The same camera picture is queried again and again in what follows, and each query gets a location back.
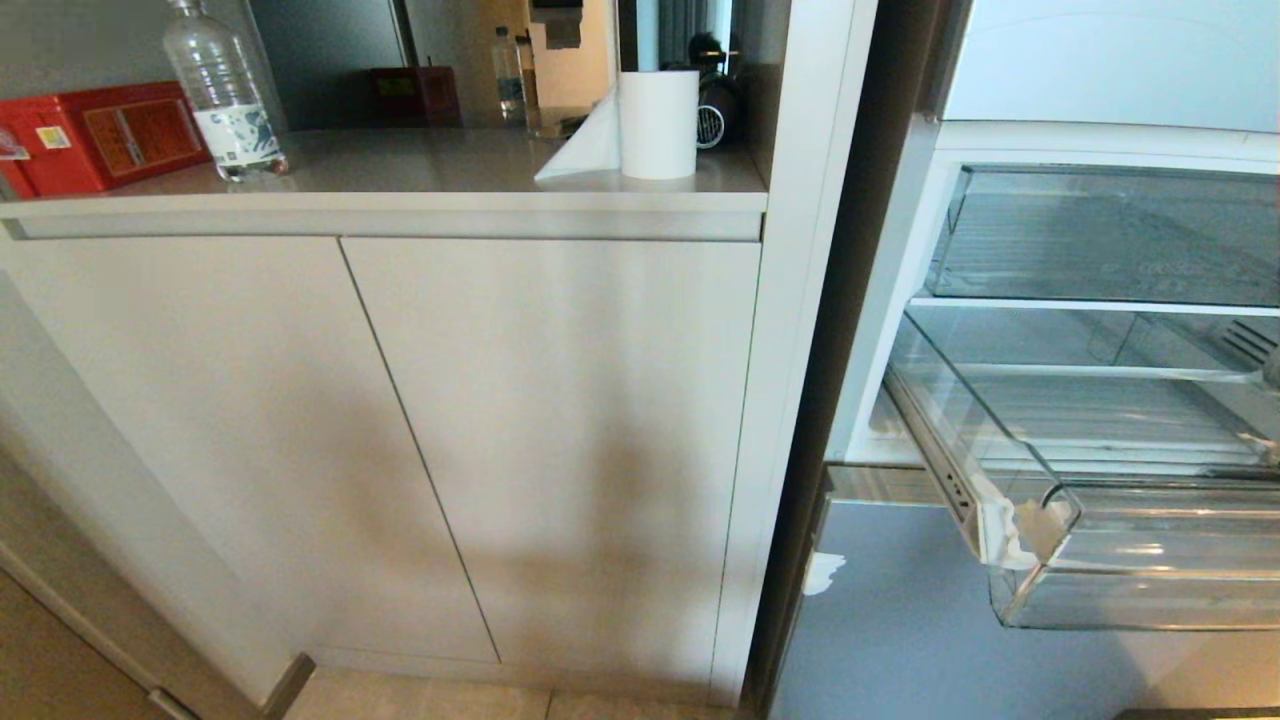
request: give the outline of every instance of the red box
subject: red box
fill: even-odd
[[[177,82],[0,101],[0,173],[23,199],[102,192],[205,160]]]
[[[430,127],[462,127],[453,68],[372,68],[365,70],[384,119],[419,119]]]

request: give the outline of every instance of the tiled floor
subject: tiled floor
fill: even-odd
[[[741,720],[732,710],[316,670],[285,720]]]

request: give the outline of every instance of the plastic water bottle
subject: plastic water bottle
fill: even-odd
[[[520,69],[516,41],[507,33],[507,26],[497,29],[493,44],[493,72],[498,76],[498,106],[507,124],[525,123],[525,81]]]
[[[169,0],[178,17],[164,49],[178,73],[218,174],[243,182],[256,173],[283,176],[289,164],[244,61],[239,38],[205,14],[204,0]]]

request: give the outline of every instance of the cabinet door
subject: cabinet door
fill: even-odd
[[[334,238],[9,250],[84,386],[298,650],[495,660]]]
[[[502,661],[705,687],[759,246],[343,245]]]

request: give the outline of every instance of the refrigerator drawer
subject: refrigerator drawer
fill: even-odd
[[[963,165],[924,287],[934,297],[1280,305],[1276,178]]]
[[[909,305],[886,387],[1002,623],[1280,628],[1277,345],[1272,316]]]

